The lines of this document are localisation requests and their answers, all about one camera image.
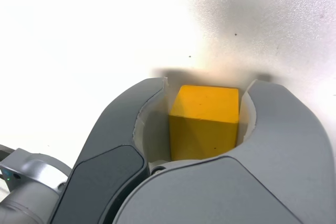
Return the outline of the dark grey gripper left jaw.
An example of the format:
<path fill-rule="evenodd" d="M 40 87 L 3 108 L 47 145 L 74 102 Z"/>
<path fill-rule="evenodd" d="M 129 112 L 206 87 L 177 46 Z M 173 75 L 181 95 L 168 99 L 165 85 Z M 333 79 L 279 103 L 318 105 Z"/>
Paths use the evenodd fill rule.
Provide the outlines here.
<path fill-rule="evenodd" d="M 92 128 L 50 223 L 112 223 L 157 161 L 169 161 L 167 78 L 145 79 L 115 98 Z"/>

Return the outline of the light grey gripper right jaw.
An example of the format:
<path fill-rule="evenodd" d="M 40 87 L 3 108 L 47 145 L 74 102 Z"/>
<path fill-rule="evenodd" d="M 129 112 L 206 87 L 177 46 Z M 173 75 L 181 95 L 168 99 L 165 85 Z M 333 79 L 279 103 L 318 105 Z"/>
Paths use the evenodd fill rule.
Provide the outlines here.
<path fill-rule="evenodd" d="M 244 93 L 243 142 L 218 157 L 165 169 L 125 200 L 115 223 L 329 223 L 330 141 L 284 86 Z"/>

